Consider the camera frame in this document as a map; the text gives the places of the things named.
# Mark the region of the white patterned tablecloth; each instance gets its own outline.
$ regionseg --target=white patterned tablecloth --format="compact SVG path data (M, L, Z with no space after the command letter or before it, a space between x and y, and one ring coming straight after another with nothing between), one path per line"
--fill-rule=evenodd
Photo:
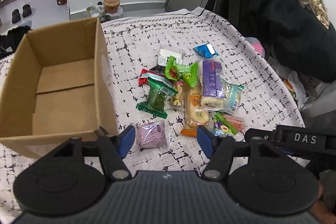
M303 127L300 112L289 91L254 48L222 17L196 8L161 15L124 18L102 24L109 51L113 95L118 131L131 123L158 120L138 111L135 106L146 100L149 86L138 86L142 68L157 63L160 47L185 52L184 63L200 60L193 47L210 42L219 52L214 60L223 64L224 75L233 83L245 84L236 115L243 117L248 127L272 130L277 124ZM2 87L13 56L0 61ZM184 125L184 113L168 110L166 132L171 135L167 148L139 151L134 145L124 162L134 175L136 170L196 170L200 173L206 163L197 140L179 135ZM34 160L27 159L0 145L0 220L10 223L20 214L12 193L15 177ZM99 161L85 159L99 168ZM232 168L246 163L235 159Z

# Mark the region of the tile floor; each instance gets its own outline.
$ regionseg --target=tile floor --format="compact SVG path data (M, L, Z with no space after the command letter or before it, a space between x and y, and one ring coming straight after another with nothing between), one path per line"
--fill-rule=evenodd
M0 33L4 32L13 25L21 25L29 20L32 21L32 29L66 22L69 20L69 11L67 6L57 5L56 0L32 0L30 3L32 14L26 18L22 18L22 6L24 4L24 0L15 0L3 8L0 8L0 18L2 21ZM19 9L21 20L12 24L12 12L14 9ZM124 12L123 17L142 17L161 14L164 12L164 9L130 11Z

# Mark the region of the barcode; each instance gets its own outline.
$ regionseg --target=barcode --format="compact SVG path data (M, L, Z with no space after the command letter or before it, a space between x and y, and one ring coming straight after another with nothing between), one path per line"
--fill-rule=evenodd
M164 86L162 86L160 88L160 91L162 91L163 93L165 93L168 96L173 95L173 93L171 92L171 90L169 88L164 87Z

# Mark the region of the blue wrapper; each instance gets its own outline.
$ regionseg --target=blue wrapper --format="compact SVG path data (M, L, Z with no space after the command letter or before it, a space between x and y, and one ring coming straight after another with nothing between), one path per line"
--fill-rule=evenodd
M210 43L194 47L194 50L200 56L205 57L205 58L213 58L219 55L218 52L214 50L213 46Z

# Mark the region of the black slipper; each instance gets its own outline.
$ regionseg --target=black slipper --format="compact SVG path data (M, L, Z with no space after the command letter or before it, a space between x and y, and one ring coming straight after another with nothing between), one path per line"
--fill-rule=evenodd
M29 4L23 5L22 10L22 17L27 17L32 14L32 9Z
M15 9L13 12L12 12L12 23L16 23L18 21L21 20L21 16L20 16L20 12L18 9Z

